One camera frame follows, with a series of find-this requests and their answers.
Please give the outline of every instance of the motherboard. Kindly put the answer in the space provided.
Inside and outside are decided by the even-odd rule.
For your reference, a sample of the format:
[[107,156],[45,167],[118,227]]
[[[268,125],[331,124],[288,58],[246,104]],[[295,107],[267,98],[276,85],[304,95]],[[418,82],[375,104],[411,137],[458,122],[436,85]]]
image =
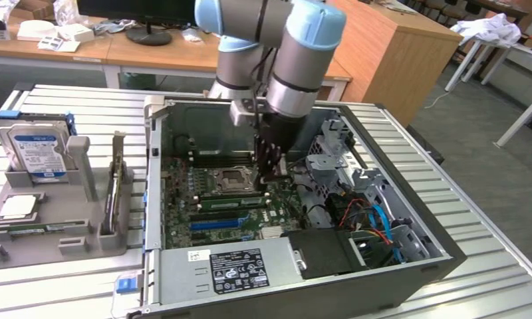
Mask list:
[[251,162],[167,158],[163,167],[167,249],[276,238],[304,228],[295,185],[282,181],[255,191]]

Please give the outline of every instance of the computer monitor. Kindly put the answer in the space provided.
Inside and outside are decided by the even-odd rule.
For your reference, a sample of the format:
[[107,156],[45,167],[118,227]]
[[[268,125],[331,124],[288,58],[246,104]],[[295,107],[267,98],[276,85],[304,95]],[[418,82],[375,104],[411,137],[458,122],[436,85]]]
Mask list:
[[147,28],[127,31],[127,37],[143,45],[166,45],[171,35],[152,30],[152,23],[170,25],[195,24],[195,0],[79,0],[81,15],[110,19],[131,19],[147,24]]

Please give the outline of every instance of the gray carpet floor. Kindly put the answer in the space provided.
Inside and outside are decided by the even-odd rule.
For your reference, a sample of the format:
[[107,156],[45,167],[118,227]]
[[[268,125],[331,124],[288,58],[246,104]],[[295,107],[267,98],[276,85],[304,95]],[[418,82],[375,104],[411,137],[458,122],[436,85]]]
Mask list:
[[[450,66],[424,103],[432,104]],[[100,72],[0,66],[0,105],[17,82],[106,87]],[[210,79],[167,78],[162,90],[202,92]],[[443,168],[532,261],[532,131],[523,128],[504,149],[492,144],[522,110],[474,80],[460,83],[412,126],[446,158]]]

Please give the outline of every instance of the wooden cabinet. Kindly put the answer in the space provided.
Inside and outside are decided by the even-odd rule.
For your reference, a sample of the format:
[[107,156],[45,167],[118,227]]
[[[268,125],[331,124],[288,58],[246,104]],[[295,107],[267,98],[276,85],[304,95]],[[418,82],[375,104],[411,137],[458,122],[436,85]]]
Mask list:
[[382,103],[412,121],[462,37],[427,17],[358,0],[331,0],[347,13],[335,60],[354,80],[342,101]]

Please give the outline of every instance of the power supply label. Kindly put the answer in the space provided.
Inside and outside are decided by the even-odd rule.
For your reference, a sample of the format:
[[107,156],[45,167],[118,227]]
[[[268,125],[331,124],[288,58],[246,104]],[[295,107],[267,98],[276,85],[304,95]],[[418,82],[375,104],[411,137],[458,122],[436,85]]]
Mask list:
[[15,136],[21,160],[28,172],[39,177],[64,176],[67,169],[63,156],[56,151],[57,138],[48,135]]
[[270,286],[260,249],[212,254],[211,271],[218,294]]

